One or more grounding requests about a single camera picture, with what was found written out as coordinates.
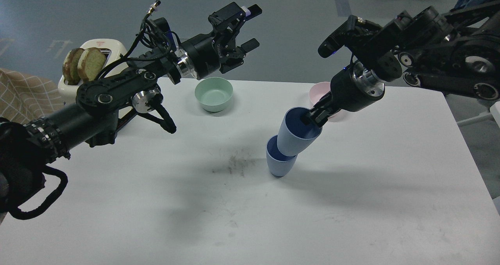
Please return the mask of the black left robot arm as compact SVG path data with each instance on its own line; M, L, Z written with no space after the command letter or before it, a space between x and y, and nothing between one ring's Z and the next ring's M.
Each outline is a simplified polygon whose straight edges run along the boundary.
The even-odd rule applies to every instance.
M127 53L77 88L75 103L26 124L1 118L2 219L43 214L68 184L67 175L49 164L70 158L70 150L83 142L91 147L114 144L117 133L136 116L175 133L161 104L159 78L166 75L176 85L188 75L201 80L215 71L224 74L259 46L256 39L236 44L241 27L262 13L258 5L231 2L208 16L210 33L181 42L165 18L150 19L160 4L156 0L150 6Z

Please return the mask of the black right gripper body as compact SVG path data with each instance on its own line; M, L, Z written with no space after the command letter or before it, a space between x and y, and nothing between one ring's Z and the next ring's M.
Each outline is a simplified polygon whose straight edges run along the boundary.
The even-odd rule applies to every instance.
M336 111L357 112L381 100L385 85L361 62L344 67L330 81L331 105Z

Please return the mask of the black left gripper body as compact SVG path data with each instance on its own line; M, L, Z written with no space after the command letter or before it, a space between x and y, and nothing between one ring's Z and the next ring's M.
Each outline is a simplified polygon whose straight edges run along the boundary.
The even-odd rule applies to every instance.
M236 45L239 30L227 27L219 32L198 34L180 45L180 75L197 80L219 71L224 74L243 65L246 50Z

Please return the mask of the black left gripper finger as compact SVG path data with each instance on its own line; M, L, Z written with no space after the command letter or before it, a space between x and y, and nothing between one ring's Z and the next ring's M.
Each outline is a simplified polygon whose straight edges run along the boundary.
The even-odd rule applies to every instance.
M234 32L238 30L244 22L261 15L262 12L259 5L245 7L236 4L236 2L231 2L225 7L210 14L208 16L208 21L215 32L222 33L225 30Z
M243 59L246 57L246 54L255 50L260 46L260 43L257 39L252 38L247 42L243 43L241 46L236 46L236 60L237 62L243 62Z

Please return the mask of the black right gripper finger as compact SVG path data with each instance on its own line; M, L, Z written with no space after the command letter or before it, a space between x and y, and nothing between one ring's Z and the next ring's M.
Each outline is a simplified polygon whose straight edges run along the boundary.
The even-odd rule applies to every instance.
M340 110L332 97L323 97L301 115L301 121L306 126L314 124L317 127L322 127L330 117Z

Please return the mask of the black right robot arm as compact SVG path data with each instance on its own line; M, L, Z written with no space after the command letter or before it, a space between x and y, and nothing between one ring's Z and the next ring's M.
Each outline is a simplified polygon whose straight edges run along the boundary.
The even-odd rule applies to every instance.
M484 101L499 99L499 1L439 14L403 11L385 26L351 15L318 47L327 58L342 47L355 58L330 81L330 91L300 117L322 127L340 110L357 112L379 101L385 83Z

